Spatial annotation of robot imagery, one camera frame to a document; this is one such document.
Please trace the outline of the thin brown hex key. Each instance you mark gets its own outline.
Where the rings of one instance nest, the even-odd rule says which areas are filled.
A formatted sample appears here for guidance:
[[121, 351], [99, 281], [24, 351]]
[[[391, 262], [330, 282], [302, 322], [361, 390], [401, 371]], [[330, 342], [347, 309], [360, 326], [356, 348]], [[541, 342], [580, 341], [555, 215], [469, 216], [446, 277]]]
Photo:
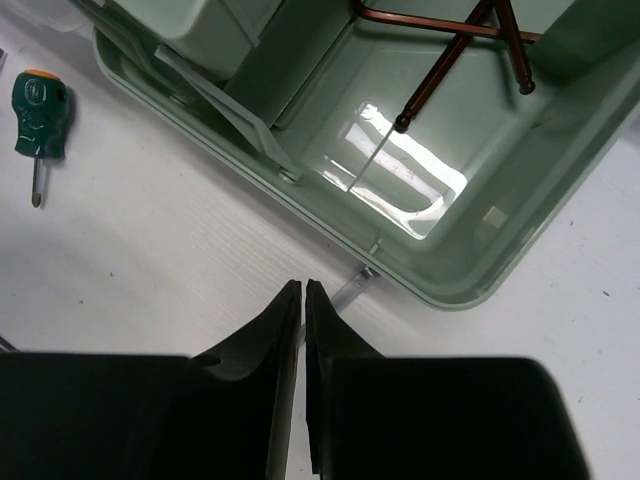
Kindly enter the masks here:
[[408, 14], [401, 14], [385, 10], [374, 9], [366, 6], [363, 1], [350, 1], [352, 10], [359, 17], [380, 24], [389, 24], [408, 28], [417, 28], [443, 33], [460, 34], [471, 37], [482, 37], [487, 39], [505, 39], [507, 28], [515, 30], [520, 39], [527, 44], [533, 44], [541, 38], [541, 34], [522, 31], [517, 26], [513, 8], [509, 1], [480, 1], [478, 7], [481, 13], [491, 13], [494, 11], [500, 24], [506, 23], [505, 27], [494, 28], [486, 26], [483, 20], [473, 20], [470, 18], [464, 22], [422, 17]]

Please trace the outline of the green plastic toolbox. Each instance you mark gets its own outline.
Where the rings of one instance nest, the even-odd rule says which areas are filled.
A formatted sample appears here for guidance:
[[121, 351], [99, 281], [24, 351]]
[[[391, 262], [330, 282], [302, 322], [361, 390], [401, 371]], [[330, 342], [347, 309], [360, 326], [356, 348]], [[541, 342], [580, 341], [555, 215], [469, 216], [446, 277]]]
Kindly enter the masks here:
[[[635, 1], [510, 1], [406, 133], [394, 121], [456, 34], [350, 1], [80, 1], [102, 72], [214, 157], [428, 304], [488, 298], [639, 104]], [[500, 28], [480, 1], [363, 1]]]

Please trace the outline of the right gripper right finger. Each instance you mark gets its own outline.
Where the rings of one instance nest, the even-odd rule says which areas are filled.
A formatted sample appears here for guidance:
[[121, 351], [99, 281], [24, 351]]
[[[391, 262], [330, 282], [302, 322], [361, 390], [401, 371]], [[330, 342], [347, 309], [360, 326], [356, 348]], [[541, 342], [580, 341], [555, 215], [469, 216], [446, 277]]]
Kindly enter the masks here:
[[561, 393], [522, 357], [387, 357], [306, 287], [306, 421], [323, 479], [586, 479]]

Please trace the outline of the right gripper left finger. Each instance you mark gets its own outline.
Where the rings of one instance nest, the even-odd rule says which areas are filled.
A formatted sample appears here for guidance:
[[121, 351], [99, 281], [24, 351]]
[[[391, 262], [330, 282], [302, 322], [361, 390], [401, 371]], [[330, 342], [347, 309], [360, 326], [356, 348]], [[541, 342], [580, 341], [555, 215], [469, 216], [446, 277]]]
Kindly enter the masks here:
[[281, 479], [301, 325], [288, 282], [193, 357], [1, 346], [5, 479]]

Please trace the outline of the medium brown hex key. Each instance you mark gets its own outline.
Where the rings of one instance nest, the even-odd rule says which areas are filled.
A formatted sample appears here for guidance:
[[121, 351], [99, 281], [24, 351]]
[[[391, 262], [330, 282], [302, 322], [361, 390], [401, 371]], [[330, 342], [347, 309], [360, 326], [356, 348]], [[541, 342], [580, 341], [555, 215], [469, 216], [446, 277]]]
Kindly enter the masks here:
[[396, 132], [406, 133], [408, 131], [412, 121], [434, 94], [464, 49], [470, 44], [471, 39], [472, 37], [469, 35], [456, 33], [453, 39], [449, 41], [425, 78], [406, 102], [402, 111], [396, 117], [394, 121], [394, 130]]

